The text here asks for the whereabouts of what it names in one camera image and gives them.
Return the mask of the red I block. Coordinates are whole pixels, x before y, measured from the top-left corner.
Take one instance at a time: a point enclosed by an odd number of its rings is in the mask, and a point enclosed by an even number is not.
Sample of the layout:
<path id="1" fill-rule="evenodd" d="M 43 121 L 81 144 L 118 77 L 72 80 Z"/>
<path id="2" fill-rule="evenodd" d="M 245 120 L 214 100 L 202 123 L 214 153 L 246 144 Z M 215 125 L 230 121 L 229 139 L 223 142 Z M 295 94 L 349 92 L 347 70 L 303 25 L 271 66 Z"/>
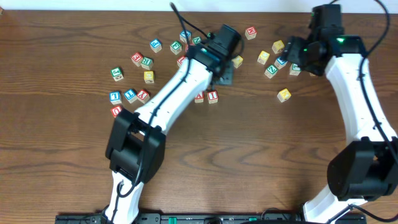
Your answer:
<path id="1" fill-rule="evenodd" d="M 208 103 L 213 104 L 218 102 L 218 92 L 216 90 L 207 92 Z"/>

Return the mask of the red A block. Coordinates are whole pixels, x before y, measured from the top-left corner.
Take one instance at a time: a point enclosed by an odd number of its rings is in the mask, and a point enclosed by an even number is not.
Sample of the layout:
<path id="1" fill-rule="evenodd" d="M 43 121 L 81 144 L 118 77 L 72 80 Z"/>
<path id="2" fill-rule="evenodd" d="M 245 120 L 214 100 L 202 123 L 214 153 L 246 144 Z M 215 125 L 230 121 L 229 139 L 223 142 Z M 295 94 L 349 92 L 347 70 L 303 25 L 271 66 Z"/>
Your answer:
<path id="1" fill-rule="evenodd" d="M 201 91 L 197 96 L 194 98 L 195 103 L 202 103 L 204 102 L 204 92 Z"/>

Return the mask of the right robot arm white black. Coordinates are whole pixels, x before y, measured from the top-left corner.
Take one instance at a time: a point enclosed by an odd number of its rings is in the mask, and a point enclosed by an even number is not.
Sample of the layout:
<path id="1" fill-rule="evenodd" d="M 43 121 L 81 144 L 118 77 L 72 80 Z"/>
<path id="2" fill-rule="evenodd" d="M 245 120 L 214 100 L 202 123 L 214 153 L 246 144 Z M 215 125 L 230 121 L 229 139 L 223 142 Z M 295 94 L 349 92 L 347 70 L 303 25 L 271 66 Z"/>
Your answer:
<path id="1" fill-rule="evenodd" d="M 386 119 L 369 74 L 363 41 L 337 35 L 309 41 L 291 36 L 282 59 L 331 83 L 345 125 L 346 147 L 327 168 L 327 185 L 305 202 L 302 218 L 334 223 L 354 207 L 397 188 L 397 134 Z"/>

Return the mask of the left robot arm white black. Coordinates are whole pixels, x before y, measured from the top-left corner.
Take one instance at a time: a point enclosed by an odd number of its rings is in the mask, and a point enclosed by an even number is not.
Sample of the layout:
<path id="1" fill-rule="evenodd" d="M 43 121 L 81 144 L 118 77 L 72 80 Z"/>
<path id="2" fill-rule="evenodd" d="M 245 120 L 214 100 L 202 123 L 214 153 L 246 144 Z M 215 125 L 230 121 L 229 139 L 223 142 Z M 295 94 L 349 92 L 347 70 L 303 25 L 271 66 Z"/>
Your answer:
<path id="1" fill-rule="evenodd" d="M 105 156 L 113 175 L 111 201 L 102 223 L 133 223 L 143 186 L 164 160 L 166 135 L 176 119 L 213 77 L 231 63 L 233 52 L 222 47 L 191 46 L 170 81 L 147 103 L 116 116 Z"/>

